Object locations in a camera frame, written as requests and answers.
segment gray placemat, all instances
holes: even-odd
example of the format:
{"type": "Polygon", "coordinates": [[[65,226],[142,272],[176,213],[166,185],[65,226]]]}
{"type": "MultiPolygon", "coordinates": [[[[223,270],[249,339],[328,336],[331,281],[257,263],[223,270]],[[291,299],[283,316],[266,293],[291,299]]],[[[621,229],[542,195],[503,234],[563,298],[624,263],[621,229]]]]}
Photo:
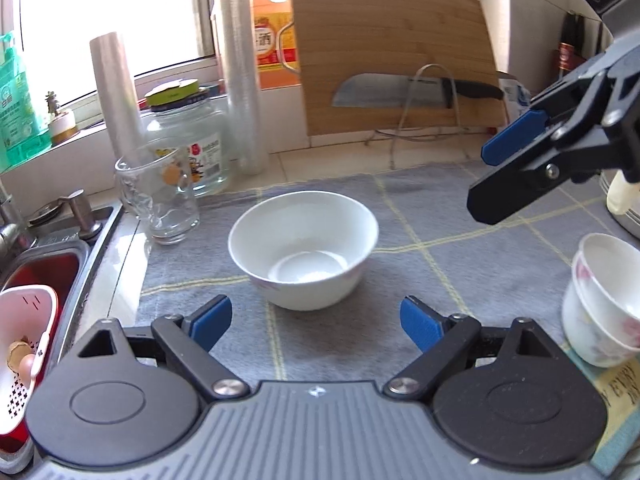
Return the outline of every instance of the gray placemat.
{"type": "Polygon", "coordinates": [[[466,210],[466,192],[485,172],[482,162],[433,164],[206,198],[201,224],[187,240],[153,247],[137,324],[188,314],[216,294],[228,295],[233,322],[212,354],[254,385],[260,379],[383,383],[418,357],[399,323],[407,294],[444,315],[466,312],[483,324],[533,317],[562,342],[559,307],[580,238],[608,232],[635,240],[607,213],[596,179],[565,184],[498,226],[479,224],[466,210]],[[351,196],[380,223],[363,282],[346,300],[316,312],[266,304],[226,250],[244,211],[302,189],[351,196]]]}

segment green bag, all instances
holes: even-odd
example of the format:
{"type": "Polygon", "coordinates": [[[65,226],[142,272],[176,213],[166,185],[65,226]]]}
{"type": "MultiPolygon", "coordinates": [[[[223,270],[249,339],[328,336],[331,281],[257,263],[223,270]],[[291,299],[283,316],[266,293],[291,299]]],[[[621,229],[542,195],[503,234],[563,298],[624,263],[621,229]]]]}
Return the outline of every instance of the green bag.
{"type": "Polygon", "coordinates": [[[44,117],[31,102],[24,61],[14,34],[0,37],[4,61],[0,66],[0,171],[15,166],[51,146],[44,117]]]}

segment plastic wrap roll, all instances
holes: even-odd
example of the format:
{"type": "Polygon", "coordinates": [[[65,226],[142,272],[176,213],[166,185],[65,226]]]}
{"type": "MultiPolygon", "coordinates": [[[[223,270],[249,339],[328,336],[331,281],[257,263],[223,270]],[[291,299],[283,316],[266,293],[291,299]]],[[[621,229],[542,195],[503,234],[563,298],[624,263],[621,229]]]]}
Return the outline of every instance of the plastic wrap roll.
{"type": "Polygon", "coordinates": [[[260,134],[252,0],[214,0],[213,17],[240,170],[257,174],[267,167],[268,154],[260,134]]]}
{"type": "Polygon", "coordinates": [[[144,144],[138,97],[129,72],[124,42],[119,33],[109,32],[93,38],[89,48],[102,116],[113,151],[116,158],[120,158],[144,144]]]}

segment label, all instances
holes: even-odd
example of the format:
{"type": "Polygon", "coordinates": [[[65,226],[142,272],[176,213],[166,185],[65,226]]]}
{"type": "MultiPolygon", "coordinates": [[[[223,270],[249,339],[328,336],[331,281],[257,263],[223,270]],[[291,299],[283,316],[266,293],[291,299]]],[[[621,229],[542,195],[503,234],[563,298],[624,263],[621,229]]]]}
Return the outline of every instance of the label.
{"type": "MultiPolygon", "coordinates": [[[[158,148],[157,156],[165,156],[175,148],[158,148]]],[[[190,144],[185,148],[189,152],[191,180],[195,184],[203,178],[218,176],[222,171],[220,153],[220,134],[212,134],[205,139],[190,144]]]]}
{"type": "Polygon", "coordinates": [[[560,70],[570,72],[572,70],[572,57],[574,56],[574,46],[567,43],[560,43],[560,70]]]}
{"type": "Polygon", "coordinates": [[[605,370],[593,381],[607,406],[607,429],[598,448],[602,448],[622,427],[627,417],[640,404],[640,363],[631,359],[626,364],[605,370]]]}
{"type": "MultiPolygon", "coordinates": [[[[291,12],[272,12],[255,16],[255,51],[258,70],[261,72],[283,70],[276,52],[276,35],[292,19],[291,12]]],[[[293,27],[288,28],[282,35],[282,51],[285,61],[293,67],[298,67],[296,61],[296,39],[293,27]]]]}

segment metal screw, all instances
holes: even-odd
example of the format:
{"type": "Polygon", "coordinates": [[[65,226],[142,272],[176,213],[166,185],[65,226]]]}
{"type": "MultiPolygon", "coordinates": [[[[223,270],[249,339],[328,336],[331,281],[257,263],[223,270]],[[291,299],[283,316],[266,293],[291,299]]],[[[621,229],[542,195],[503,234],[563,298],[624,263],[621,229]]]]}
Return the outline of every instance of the metal screw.
{"type": "Polygon", "coordinates": [[[623,116],[622,110],[612,110],[602,118],[602,122],[600,124],[602,124],[602,126],[604,127],[613,126],[620,119],[622,119],[622,116],[623,116]]]}
{"type": "Polygon", "coordinates": [[[568,129],[565,126],[560,126],[556,131],[551,134],[551,140],[553,142],[558,141],[565,133],[567,133],[568,129]]]}
{"type": "Polygon", "coordinates": [[[547,164],[545,168],[545,174],[549,179],[555,180],[560,176],[560,168],[558,168],[555,164],[547,164]]]}
{"type": "Polygon", "coordinates": [[[237,397],[245,388],[246,385],[238,379],[220,379],[213,383],[213,391],[222,397],[237,397]]]}
{"type": "Polygon", "coordinates": [[[399,395],[411,395],[418,391],[420,383],[411,377],[396,377],[389,381],[389,389],[399,395]]]}

